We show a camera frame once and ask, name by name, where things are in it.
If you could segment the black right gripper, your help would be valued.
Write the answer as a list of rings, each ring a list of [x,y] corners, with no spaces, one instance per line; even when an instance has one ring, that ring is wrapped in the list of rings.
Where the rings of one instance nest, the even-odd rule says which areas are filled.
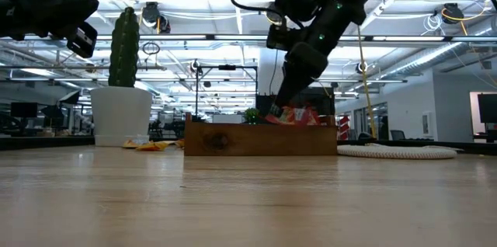
[[[271,106],[273,116],[280,117],[292,98],[322,74],[329,54],[358,17],[360,11],[353,5],[327,5],[320,10],[285,56],[283,81]]]

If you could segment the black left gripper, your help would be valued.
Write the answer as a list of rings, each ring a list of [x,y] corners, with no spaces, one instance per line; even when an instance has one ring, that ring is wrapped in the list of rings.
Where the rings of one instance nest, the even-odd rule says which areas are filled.
[[[23,41],[30,34],[51,35],[90,58],[98,33],[86,20],[98,6],[98,0],[0,0],[0,37]]]

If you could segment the wooden three-compartment tray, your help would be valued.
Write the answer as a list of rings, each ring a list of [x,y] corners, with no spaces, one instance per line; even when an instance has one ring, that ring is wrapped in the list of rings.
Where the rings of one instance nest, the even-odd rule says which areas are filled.
[[[186,114],[186,156],[332,156],[337,127],[277,124],[204,123]]]

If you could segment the yellow tea packet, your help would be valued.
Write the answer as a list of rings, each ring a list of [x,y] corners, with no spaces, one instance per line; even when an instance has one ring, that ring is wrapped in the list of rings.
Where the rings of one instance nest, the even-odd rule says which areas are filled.
[[[149,141],[135,148],[136,151],[164,151],[170,145],[167,141]]]

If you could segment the white building pillar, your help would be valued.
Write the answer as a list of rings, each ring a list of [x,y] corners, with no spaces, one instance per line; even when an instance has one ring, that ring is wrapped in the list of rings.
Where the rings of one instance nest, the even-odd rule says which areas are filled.
[[[262,48],[258,64],[258,92],[263,96],[276,95],[283,81],[286,52]]]

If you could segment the red white striped object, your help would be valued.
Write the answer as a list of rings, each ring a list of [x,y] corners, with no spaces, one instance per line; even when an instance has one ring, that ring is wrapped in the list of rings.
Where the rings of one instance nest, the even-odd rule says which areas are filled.
[[[349,125],[350,119],[349,116],[345,115],[339,118],[338,122],[338,131],[339,131],[339,139],[341,141],[346,141],[349,139]]]

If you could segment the green cactus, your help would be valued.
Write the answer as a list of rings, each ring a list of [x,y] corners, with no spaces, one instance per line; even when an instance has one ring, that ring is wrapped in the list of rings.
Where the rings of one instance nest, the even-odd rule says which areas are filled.
[[[116,20],[112,32],[109,86],[133,88],[136,81],[139,23],[134,9],[127,7]]]

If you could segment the black tilted monitor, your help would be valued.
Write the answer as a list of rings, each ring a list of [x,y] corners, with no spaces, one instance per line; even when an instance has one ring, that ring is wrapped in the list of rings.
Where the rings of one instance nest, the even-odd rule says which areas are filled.
[[[80,91],[70,92],[58,100],[60,104],[75,105],[79,101],[81,95]]]

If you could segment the black desk monitor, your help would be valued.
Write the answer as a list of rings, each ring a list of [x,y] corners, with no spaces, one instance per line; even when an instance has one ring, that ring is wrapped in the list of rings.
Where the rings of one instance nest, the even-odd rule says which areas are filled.
[[[12,102],[10,104],[10,116],[19,118],[37,117],[38,103]]]

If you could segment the white hexagonal plant pot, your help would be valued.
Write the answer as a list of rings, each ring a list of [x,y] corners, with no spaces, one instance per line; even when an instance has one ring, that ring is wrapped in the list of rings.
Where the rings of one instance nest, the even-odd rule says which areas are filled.
[[[108,86],[90,92],[97,147],[148,142],[152,94],[143,89]]]

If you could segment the round woven placemat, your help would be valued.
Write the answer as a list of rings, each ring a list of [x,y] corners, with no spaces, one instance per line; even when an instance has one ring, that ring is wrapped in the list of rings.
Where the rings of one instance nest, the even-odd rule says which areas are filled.
[[[381,144],[340,145],[338,155],[357,158],[441,160],[455,158],[462,149],[443,146],[400,147]]]

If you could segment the black metal stand frame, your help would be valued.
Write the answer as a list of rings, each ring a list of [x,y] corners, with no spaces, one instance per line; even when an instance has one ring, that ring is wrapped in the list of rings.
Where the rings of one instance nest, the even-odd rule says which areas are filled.
[[[258,67],[257,66],[247,66],[247,65],[235,65],[235,64],[219,64],[219,65],[197,65],[195,72],[195,115],[199,115],[199,83],[203,80],[212,70],[218,71],[235,71],[237,69],[241,69],[254,83],[255,95],[258,94],[259,91],[259,82],[258,82]]]

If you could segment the black aluminium table frame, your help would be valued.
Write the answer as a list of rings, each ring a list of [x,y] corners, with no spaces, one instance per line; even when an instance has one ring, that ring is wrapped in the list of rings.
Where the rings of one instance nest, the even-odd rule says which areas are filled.
[[[440,146],[460,149],[469,155],[490,155],[497,156],[497,143],[463,143],[463,142],[443,142],[424,140],[400,140],[400,141],[338,141],[338,145],[364,145],[366,143],[376,143],[395,147],[424,147]],[[69,137],[0,137],[0,151],[21,150],[30,148],[56,148],[94,145],[93,136],[69,136]]]

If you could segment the silver ventilation duct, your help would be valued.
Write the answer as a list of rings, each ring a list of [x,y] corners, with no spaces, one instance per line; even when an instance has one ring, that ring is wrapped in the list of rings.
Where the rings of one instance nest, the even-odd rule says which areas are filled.
[[[396,74],[422,71],[431,65],[444,62],[455,57],[456,54],[462,54],[469,49],[470,46],[464,42],[448,43],[437,48],[425,49],[382,71],[376,76],[376,79],[379,80]]]

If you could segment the black wall monitor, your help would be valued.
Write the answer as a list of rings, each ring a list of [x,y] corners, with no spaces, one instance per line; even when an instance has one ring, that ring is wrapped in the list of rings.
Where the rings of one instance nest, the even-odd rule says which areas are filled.
[[[497,94],[479,94],[478,108],[482,123],[497,124]]]

